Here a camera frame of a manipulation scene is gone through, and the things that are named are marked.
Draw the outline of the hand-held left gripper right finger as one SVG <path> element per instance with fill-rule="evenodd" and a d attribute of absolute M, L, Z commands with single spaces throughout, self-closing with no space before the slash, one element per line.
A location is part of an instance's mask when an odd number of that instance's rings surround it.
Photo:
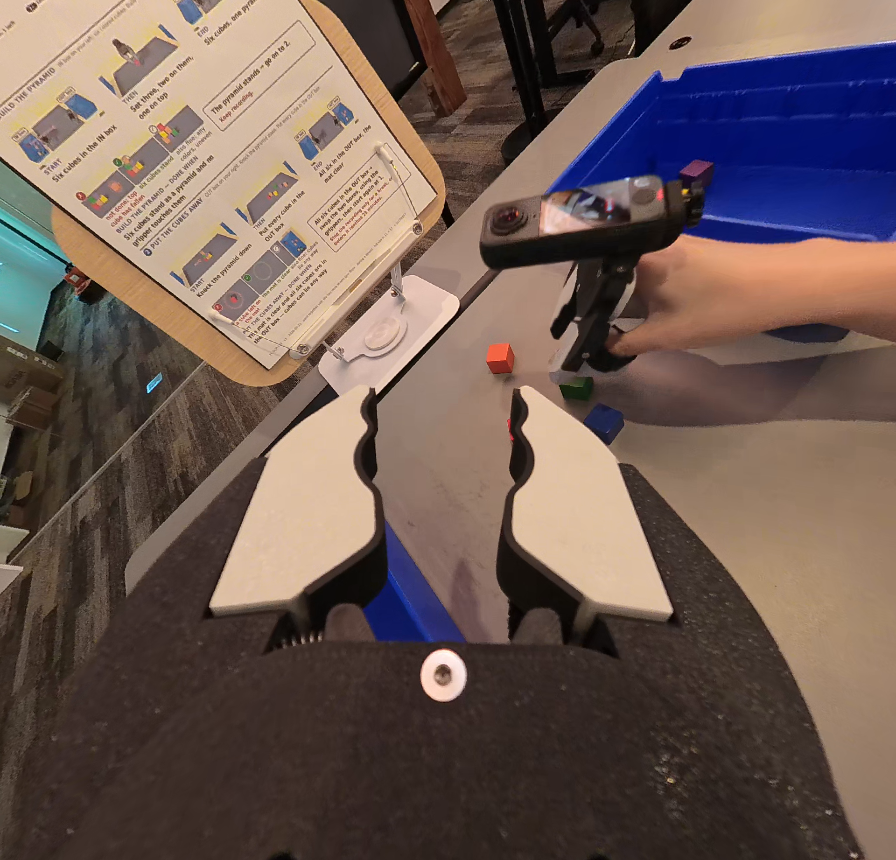
<path fill-rule="evenodd" d="M 518 619 L 538 608 L 584 645 L 609 618 L 665 625 L 674 607 L 615 455 L 532 387 L 514 389 L 511 488 L 497 582 Z"/>

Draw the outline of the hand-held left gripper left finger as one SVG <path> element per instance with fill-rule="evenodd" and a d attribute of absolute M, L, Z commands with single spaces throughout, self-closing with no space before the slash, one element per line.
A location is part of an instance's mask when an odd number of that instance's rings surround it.
<path fill-rule="evenodd" d="M 209 611 L 285 615 L 306 640 L 340 605 L 366 607 L 387 582 L 375 485 L 375 389 L 356 386 L 268 451 Z"/>

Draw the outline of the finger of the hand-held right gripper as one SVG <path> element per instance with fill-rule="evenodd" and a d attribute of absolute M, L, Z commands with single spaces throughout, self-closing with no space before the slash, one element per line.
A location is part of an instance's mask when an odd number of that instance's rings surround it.
<path fill-rule="evenodd" d="M 572 368 L 566 367 L 566 359 L 572 353 L 576 339 L 576 333 L 565 333 L 558 341 L 547 366 L 547 375 L 552 384 L 571 384 L 575 378 L 583 376 L 582 372 L 586 375 L 586 367 L 582 368 L 586 364 L 580 360 L 569 363 Z"/>

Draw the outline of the blue cube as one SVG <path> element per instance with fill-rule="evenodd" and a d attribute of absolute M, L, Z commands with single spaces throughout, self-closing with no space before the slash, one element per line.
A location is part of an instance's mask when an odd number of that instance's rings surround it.
<path fill-rule="evenodd" d="M 619 410 L 598 403 L 590 409 L 582 423 L 601 442 L 610 446 L 624 427 L 624 417 Z"/>

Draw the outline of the blue plastic bin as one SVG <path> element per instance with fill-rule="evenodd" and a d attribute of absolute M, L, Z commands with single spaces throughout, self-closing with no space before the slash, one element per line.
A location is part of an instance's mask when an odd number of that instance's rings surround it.
<path fill-rule="evenodd" d="M 463 643 L 458 626 L 443 606 L 389 523 L 385 524 L 387 582 L 364 608 L 378 642 Z"/>
<path fill-rule="evenodd" d="M 684 236 L 894 242 L 894 44 L 658 71 L 588 135 L 553 187 L 714 163 Z"/>

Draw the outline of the person's right forearm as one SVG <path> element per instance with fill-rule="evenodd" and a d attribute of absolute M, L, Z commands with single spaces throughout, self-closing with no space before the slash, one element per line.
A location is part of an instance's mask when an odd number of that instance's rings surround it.
<path fill-rule="evenodd" d="M 831 325 L 894 342 L 894 242 L 814 238 L 772 252 L 765 329 Z"/>

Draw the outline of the person's right hand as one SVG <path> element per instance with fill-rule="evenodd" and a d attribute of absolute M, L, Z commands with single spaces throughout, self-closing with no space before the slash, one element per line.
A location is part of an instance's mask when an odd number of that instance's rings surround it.
<path fill-rule="evenodd" d="M 775 329 L 787 249 L 683 236 L 645 253 L 633 293 L 643 321 L 613 332 L 607 349 L 618 357 L 695 350 Z"/>

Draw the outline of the black metal pole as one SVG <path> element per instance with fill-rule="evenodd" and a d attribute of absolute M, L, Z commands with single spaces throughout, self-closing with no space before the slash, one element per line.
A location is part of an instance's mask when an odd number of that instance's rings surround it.
<path fill-rule="evenodd" d="M 526 127 L 532 139 L 547 126 L 538 69 L 522 0 L 492 0 Z"/>

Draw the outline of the black swivel chair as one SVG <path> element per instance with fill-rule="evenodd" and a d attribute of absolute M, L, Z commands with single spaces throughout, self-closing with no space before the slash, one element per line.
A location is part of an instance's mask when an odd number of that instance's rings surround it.
<path fill-rule="evenodd" d="M 605 43 L 596 22 L 591 16 L 591 10 L 586 0 L 565 0 L 547 18 L 547 30 L 550 41 L 553 41 L 569 22 L 573 22 L 577 28 L 586 27 L 588 29 L 593 36 L 590 54 L 593 57 L 600 56 L 605 49 Z"/>

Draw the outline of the wooden pillar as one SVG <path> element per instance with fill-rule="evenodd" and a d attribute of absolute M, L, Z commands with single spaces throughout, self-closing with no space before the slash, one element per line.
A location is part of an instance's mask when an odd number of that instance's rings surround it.
<path fill-rule="evenodd" d="M 419 40 L 427 72 L 422 78 L 436 119 L 453 115 L 467 100 L 430 0 L 403 0 Z"/>

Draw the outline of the cardboard box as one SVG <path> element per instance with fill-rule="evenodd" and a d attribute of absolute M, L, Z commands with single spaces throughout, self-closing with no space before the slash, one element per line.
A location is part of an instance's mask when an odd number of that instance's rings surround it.
<path fill-rule="evenodd" d="M 7 423 L 49 430 L 64 379 L 64 366 L 1 337 L 1 412 Z"/>

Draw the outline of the black panel stand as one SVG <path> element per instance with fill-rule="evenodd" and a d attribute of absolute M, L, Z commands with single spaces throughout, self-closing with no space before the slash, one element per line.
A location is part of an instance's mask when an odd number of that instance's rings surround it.
<path fill-rule="evenodd" d="M 427 70 L 405 0 L 316 0 L 335 14 L 396 101 Z"/>

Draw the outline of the wooden instruction board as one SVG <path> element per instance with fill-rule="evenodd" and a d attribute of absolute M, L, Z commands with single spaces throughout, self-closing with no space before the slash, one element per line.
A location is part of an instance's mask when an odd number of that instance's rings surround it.
<path fill-rule="evenodd" d="M 439 166 L 319 1 L 1 1 L 2 162 L 73 264 L 234 382 L 294 373 L 442 214 Z"/>

